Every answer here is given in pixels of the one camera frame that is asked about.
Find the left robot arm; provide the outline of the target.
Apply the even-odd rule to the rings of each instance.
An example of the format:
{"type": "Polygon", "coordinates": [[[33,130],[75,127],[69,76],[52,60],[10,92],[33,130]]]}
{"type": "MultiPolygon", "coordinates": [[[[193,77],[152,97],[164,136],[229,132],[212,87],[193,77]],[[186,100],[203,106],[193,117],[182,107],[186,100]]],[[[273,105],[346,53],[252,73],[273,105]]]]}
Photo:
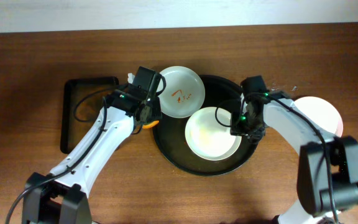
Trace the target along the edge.
{"type": "Polygon", "coordinates": [[[83,139],[48,175],[33,173],[19,198],[23,223],[93,223],[92,186],[113,152],[143,125],[161,119],[159,84],[165,78],[139,67],[133,81],[103,97],[103,107],[83,139]]]}

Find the black rectangular tray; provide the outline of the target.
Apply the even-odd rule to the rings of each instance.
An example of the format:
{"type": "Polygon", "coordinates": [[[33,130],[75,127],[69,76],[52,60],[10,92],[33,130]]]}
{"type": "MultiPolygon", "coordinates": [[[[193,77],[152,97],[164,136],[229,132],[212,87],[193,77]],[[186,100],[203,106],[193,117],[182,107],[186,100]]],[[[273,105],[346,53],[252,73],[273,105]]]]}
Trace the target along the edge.
{"type": "Polygon", "coordinates": [[[119,84],[116,77],[68,80],[64,86],[60,150],[69,154],[96,121],[102,97],[119,84]]]}

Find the white plate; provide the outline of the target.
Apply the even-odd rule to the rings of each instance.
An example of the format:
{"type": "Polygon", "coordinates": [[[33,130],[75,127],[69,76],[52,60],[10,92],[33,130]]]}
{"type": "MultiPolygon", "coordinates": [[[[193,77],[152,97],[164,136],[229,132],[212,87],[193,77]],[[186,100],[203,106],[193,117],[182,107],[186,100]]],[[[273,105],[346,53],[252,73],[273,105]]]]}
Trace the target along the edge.
{"type": "Polygon", "coordinates": [[[216,107],[198,110],[185,126],[185,139],[198,157],[208,161],[220,161],[232,156],[239,148],[242,138],[232,136],[225,127],[231,121],[230,112],[216,107]]]}
{"type": "Polygon", "coordinates": [[[342,136],[341,115],[330,102],[315,96],[304,96],[295,100],[295,106],[324,130],[342,136]]]}
{"type": "Polygon", "coordinates": [[[172,66],[160,74],[166,87],[159,95],[162,113],[172,118],[187,118],[198,111],[205,99],[205,88],[201,77],[193,70],[172,66]]]}

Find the white plate bottom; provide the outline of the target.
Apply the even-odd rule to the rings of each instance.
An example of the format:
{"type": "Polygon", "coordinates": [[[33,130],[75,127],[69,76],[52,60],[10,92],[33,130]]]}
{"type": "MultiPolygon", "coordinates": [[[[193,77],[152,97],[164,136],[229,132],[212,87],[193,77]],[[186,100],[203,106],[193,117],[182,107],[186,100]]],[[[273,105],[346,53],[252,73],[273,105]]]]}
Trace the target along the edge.
{"type": "Polygon", "coordinates": [[[198,110],[185,126],[185,139],[198,157],[208,161],[220,161],[232,156],[239,148],[242,138],[232,136],[225,127],[231,121],[230,112],[216,107],[198,110]]]}

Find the black round tray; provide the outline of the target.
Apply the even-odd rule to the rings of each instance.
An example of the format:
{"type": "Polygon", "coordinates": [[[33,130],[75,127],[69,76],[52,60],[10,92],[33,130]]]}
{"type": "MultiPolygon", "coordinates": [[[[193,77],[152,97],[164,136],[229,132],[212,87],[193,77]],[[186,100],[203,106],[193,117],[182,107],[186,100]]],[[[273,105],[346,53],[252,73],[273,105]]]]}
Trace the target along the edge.
{"type": "MultiPolygon", "coordinates": [[[[202,107],[217,106],[220,110],[234,111],[239,103],[232,102],[241,96],[242,88],[223,77],[202,75],[205,99],[202,107]]],[[[197,156],[189,148],[185,139],[185,126],[188,118],[171,118],[163,115],[162,120],[152,128],[154,140],[161,153],[179,169],[194,175],[216,176],[232,172],[243,165],[255,152],[257,145],[246,138],[241,140],[238,150],[220,161],[209,161],[197,156]]]]}

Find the green orange sponge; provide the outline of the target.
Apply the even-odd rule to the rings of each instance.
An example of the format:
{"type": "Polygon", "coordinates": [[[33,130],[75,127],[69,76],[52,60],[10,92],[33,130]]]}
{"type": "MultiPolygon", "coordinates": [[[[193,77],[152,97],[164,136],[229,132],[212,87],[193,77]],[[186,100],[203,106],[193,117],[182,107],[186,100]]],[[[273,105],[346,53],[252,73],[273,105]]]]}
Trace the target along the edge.
{"type": "Polygon", "coordinates": [[[143,129],[150,129],[150,128],[153,128],[154,126],[156,126],[157,124],[159,124],[159,120],[153,121],[153,122],[148,123],[148,124],[144,124],[142,126],[142,128],[143,129]]]}

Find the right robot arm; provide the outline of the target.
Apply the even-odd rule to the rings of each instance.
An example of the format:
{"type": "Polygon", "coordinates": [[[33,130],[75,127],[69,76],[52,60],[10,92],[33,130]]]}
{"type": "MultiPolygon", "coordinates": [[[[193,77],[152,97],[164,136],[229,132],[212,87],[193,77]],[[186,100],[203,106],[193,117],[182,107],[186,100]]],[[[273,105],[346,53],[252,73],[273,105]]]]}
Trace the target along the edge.
{"type": "Polygon", "coordinates": [[[282,91],[269,91],[261,76],[241,82],[240,110],[230,133],[258,144],[276,130],[298,154],[298,200],[272,223],[339,223],[338,213],[358,205],[358,142],[338,137],[302,113],[282,91]]]}

